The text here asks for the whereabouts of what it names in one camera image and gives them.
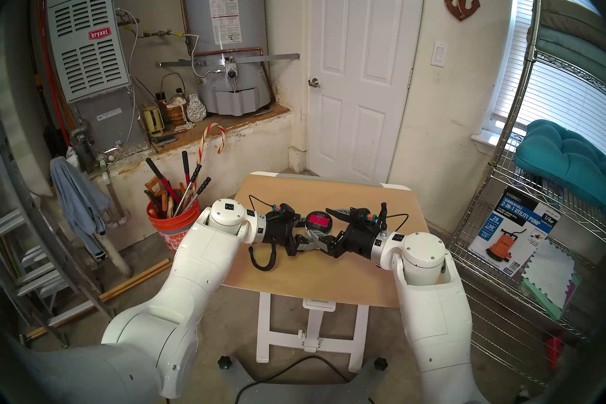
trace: bryant logo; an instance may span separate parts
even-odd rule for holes
[[[89,32],[89,40],[101,39],[102,37],[109,36],[111,34],[111,29],[109,27],[104,27],[103,29],[97,29]]]

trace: white paper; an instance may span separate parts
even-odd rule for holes
[[[535,284],[554,305],[563,309],[574,271],[575,260],[545,240],[530,257],[522,276]]]
[[[209,0],[214,44],[242,42],[238,0]]]
[[[98,121],[102,121],[103,119],[106,119],[108,117],[112,117],[113,115],[118,115],[118,114],[122,114],[122,108],[120,108],[120,107],[117,108],[117,109],[105,112],[103,114],[99,114],[97,116],[97,120]]]

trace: yellow container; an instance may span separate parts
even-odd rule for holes
[[[145,129],[152,137],[164,135],[164,123],[157,106],[149,106],[143,109],[143,122]]]

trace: wire shelf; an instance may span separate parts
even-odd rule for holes
[[[558,248],[572,256],[575,260],[575,269],[582,277],[580,287],[575,292],[571,302],[567,305],[562,318],[559,321],[554,321],[548,312],[534,300],[531,294],[528,294],[528,296],[524,294],[524,289],[521,288],[521,281],[525,265],[513,277],[509,277],[495,268],[491,263],[476,255],[473,251],[468,250],[495,207],[494,204],[484,200],[482,194],[483,192],[480,191],[472,200],[464,223],[459,227],[456,235],[448,242],[448,249],[455,262],[470,271],[476,278],[488,282],[501,290],[508,298],[523,304],[529,310],[539,314],[541,317],[549,320],[549,322],[557,324],[558,327],[574,334],[579,339],[586,339],[591,329],[592,317],[599,310],[600,305],[600,301],[596,298],[594,292],[595,289],[592,288],[592,277],[597,274],[595,266],[568,246],[558,242],[558,240],[551,236],[547,237],[552,244],[555,244]]]
[[[545,339],[555,337],[465,278],[472,310],[472,345],[497,362],[541,386],[551,377]]]
[[[550,67],[557,68],[562,70],[565,73],[568,73],[590,86],[593,86],[598,91],[606,94],[606,84],[599,78],[595,77],[593,74],[583,70],[582,68],[573,65],[572,63],[567,62],[566,60],[562,60],[550,53],[543,52],[541,50],[536,51],[536,61],[549,65]]]
[[[534,200],[546,204],[574,220],[602,241],[606,241],[606,216],[604,213],[554,181],[541,178],[518,168],[513,162],[515,152],[505,149],[493,168],[490,177],[510,185]]]

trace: light switch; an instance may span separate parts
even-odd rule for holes
[[[437,67],[443,67],[446,64],[446,52],[448,50],[448,45],[443,42],[433,43],[433,53],[432,53],[432,65]]]

